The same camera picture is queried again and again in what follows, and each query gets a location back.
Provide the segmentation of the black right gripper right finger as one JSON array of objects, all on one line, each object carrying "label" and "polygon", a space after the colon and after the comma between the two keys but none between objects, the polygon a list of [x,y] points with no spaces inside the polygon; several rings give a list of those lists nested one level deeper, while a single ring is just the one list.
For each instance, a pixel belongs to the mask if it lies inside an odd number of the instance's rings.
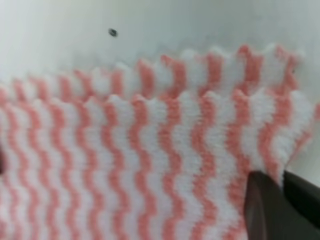
[{"label": "black right gripper right finger", "polygon": [[290,204],[313,225],[320,224],[320,188],[285,171],[284,194]]}]

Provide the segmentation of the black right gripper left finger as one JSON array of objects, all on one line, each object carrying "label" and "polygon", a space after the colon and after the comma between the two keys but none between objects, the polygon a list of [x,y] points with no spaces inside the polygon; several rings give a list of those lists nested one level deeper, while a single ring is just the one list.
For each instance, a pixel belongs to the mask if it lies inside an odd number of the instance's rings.
[{"label": "black right gripper left finger", "polygon": [[262,172],[249,175],[244,204],[250,240],[318,240],[320,225],[313,225],[286,199],[281,188]]}]

